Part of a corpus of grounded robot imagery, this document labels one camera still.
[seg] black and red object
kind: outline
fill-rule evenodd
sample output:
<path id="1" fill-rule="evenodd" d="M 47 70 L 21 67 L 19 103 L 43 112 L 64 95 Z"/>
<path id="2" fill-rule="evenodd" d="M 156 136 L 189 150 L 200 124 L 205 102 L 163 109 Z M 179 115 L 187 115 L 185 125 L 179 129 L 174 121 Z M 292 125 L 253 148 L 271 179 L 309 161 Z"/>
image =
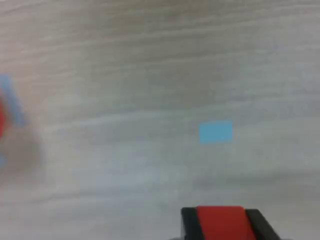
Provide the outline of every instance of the black and red object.
<path id="1" fill-rule="evenodd" d="M 184 207 L 181 215 L 184 240 L 281 240 L 258 209 Z"/>

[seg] blue object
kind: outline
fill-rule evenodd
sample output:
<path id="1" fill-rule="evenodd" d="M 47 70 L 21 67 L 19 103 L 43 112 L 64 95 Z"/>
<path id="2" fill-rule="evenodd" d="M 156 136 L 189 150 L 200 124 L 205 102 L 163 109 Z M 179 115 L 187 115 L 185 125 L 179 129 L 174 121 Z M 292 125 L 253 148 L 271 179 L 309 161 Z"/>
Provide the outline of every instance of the blue object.
<path id="1" fill-rule="evenodd" d="M 233 138 L 231 121 L 202 123 L 198 129 L 199 140 L 203 144 L 228 142 Z"/>
<path id="2" fill-rule="evenodd" d="M 0 154 L 0 168 L 4 167 L 6 163 L 7 163 L 6 158 L 2 154 Z"/>
<path id="3" fill-rule="evenodd" d="M 13 123 L 23 126 L 26 123 L 25 115 L 19 104 L 13 83 L 9 75 L 0 74 L 0 89 Z"/>

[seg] red block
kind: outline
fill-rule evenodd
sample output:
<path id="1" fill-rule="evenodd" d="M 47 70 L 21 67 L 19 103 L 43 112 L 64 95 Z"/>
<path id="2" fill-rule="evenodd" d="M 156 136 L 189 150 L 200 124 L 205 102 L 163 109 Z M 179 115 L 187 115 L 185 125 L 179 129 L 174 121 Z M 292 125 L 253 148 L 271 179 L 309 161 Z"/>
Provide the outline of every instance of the red block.
<path id="1" fill-rule="evenodd" d="M 198 206 L 196 211 L 205 240 L 256 240 L 241 206 Z"/>

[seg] blue rectangle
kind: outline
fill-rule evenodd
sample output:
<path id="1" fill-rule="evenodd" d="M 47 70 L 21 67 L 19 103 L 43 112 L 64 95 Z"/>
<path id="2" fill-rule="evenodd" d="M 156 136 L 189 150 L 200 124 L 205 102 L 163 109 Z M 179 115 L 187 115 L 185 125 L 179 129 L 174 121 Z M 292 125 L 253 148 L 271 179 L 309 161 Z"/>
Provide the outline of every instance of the blue rectangle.
<path id="1" fill-rule="evenodd" d="M 0 74 L 0 89 L 13 123 L 24 125 L 26 123 L 25 115 L 16 96 L 13 83 L 7 74 Z"/>
<path id="2" fill-rule="evenodd" d="M 233 138 L 231 121 L 202 123 L 198 129 L 199 140 L 203 144 L 228 142 Z"/>

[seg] black edge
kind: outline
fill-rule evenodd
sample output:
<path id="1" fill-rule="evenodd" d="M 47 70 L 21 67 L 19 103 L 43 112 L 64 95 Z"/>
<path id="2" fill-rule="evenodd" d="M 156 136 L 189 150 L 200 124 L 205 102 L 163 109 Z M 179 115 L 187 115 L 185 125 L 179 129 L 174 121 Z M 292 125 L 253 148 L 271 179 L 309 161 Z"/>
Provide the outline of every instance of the black edge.
<path id="1" fill-rule="evenodd" d="M 199 223 L 197 209 L 194 207 L 184 207 L 181 209 L 182 225 L 185 240 L 205 240 Z"/>
<path id="2" fill-rule="evenodd" d="M 258 209 L 246 209 L 256 240 L 281 240 Z"/>

